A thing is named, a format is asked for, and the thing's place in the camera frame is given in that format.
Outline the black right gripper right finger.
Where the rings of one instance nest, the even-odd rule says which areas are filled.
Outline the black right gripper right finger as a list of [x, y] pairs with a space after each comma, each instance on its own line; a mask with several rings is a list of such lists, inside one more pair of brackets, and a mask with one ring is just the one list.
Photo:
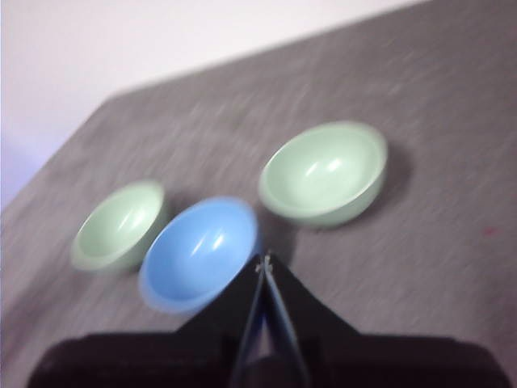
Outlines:
[[296, 387], [331, 387], [326, 351], [359, 332], [320, 302], [274, 254], [264, 256], [269, 323]]

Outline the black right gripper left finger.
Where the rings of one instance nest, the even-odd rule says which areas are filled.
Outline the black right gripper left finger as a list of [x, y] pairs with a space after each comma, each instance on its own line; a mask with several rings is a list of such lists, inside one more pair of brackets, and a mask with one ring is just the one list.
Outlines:
[[250, 337], [260, 320], [262, 260], [251, 259], [175, 334], [182, 341], [177, 387], [243, 387]]

